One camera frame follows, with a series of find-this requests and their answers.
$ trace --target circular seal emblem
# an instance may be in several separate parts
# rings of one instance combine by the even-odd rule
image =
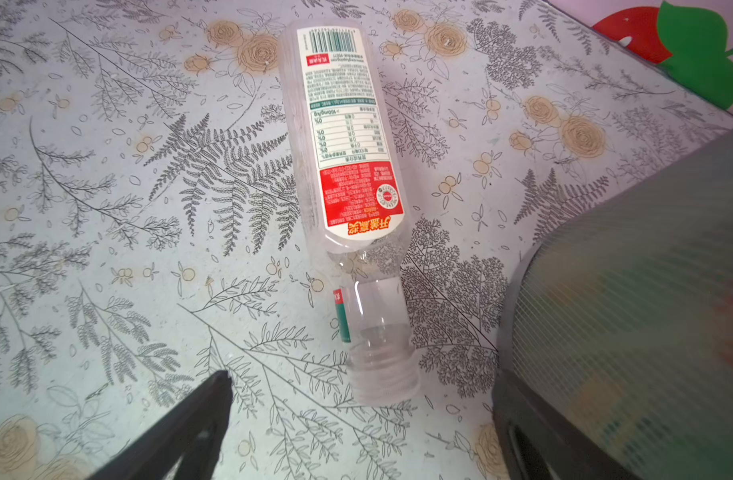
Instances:
[[[377,203],[382,208],[392,210],[399,204],[399,192],[392,185],[382,184],[377,187]]]

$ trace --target barcode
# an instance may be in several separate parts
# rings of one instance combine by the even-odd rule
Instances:
[[[310,46],[314,53],[355,52],[356,40],[353,32],[336,32],[334,30],[318,30],[310,33]]]

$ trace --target table surface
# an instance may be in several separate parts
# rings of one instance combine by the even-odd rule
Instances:
[[[0,478],[86,474],[220,369],[215,478],[507,476],[489,392],[519,258],[733,117],[533,0],[370,3],[0,0]],[[284,25],[335,14],[379,50],[417,221],[423,386],[386,408],[350,395],[277,78]]]

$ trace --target nutrition facts table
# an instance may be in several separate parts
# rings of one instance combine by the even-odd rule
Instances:
[[[376,106],[338,106],[310,112],[319,168],[389,160]]]

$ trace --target green stripe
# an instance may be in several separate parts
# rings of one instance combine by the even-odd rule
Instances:
[[[350,343],[350,330],[348,330],[348,319],[345,315],[345,306],[335,304],[337,318],[340,320],[340,338],[344,343]]]
[[[374,98],[337,98],[336,100],[316,101],[310,104],[310,110],[317,108],[336,107],[337,105],[359,105],[369,104],[377,105]]]

